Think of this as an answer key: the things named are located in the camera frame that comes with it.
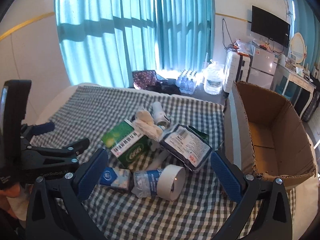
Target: checkered tablecloth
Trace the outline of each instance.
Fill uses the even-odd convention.
[[[131,119],[139,106],[151,110],[151,104],[160,101],[172,123],[192,125],[208,134],[213,149],[223,140],[223,106],[210,102],[153,96],[102,87],[79,87],[69,101],[50,120],[55,130],[33,140],[36,146],[63,147],[83,137],[90,139],[89,148],[79,156],[79,162],[89,160],[102,146],[102,135],[124,119]],[[130,167],[144,170],[155,153],[141,156]],[[163,163],[183,166],[173,156]],[[119,166],[109,156],[109,166]],[[210,162],[197,174],[187,171],[184,189],[173,202],[159,197],[139,199],[132,193],[122,193],[97,185],[90,198],[83,202],[88,214],[108,239],[211,239],[226,221],[236,203],[222,193]],[[289,194],[294,216],[295,190]],[[241,236],[248,234],[257,215],[257,201]]]

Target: teal curtain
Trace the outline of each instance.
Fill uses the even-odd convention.
[[[213,9],[214,0],[55,0],[71,84],[132,87],[136,70],[200,71],[212,51]]]
[[[293,0],[296,18],[294,32],[301,33],[307,46],[305,66],[309,65],[312,73],[314,63],[318,63],[320,56],[320,23],[306,0]]]
[[[157,44],[162,69],[201,71],[212,50],[214,0],[157,0]]]
[[[154,0],[55,0],[71,84],[132,87],[132,71],[156,69]]]

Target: silver bolt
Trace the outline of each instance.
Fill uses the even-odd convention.
[[[36,178],[36,182],[40,183],[41,181],[43,181],[43,177],[39,176],[38,178]]]
[[[245,176],[245,178],[246,178],[247,180],[254,180],[254,176],[253,176],[252,174],[247,174],[247,175]]]
[[[73,173],[68,172],[66,175],[64,175],[64,177],[65,177],[66,179],[71,179],[71,178],[73,177]]]
[[[278,183],[279,185],[281,185],[281,184],[282,184],[282,179],[276,178],[276,183]]]

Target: green medicine box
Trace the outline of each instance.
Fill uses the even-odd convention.
[[[150,149],[149,138],[135,130],[128,120],[122,121],[107,132],[102,141],[125,168]]]

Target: gold wall trim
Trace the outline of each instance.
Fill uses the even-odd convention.
[[[11,28],[10,30],[7,30],[4,34],[2,34],[0,36],[0,41],[2,41],[4,38],[8,37],[10,34],[14,33],[15,31],[20,30],[21,28],[23,28],[23,27],[25,27],[25,26],[27,26],[27,25],[29,25],[31,23],[40,21],[40,20],[42,20],[44,18],[53,16],[53,15],[55,15],[54,12],[45,13],[45,14],[42,14],[40,16],[34,17],[34,18],[30,19],[30,20],[27,20],[27,21],[25,21],[23,23],[20,23],[20,24],[16,25],[15,27]]]
[[[243,21],[243,22],[251,23],[251,22],[249,22],[249,21],[247,21],[245,19],[241,19],[241,18],[238,18],[238,17],[234,17],[234,16],[222,14],[222,13],[216,13],[216,15],[223,16],[223,17],[229,17],[229,18],[232,18],[232,19],[236,19],[236,20],[240,20],[240,21]]]

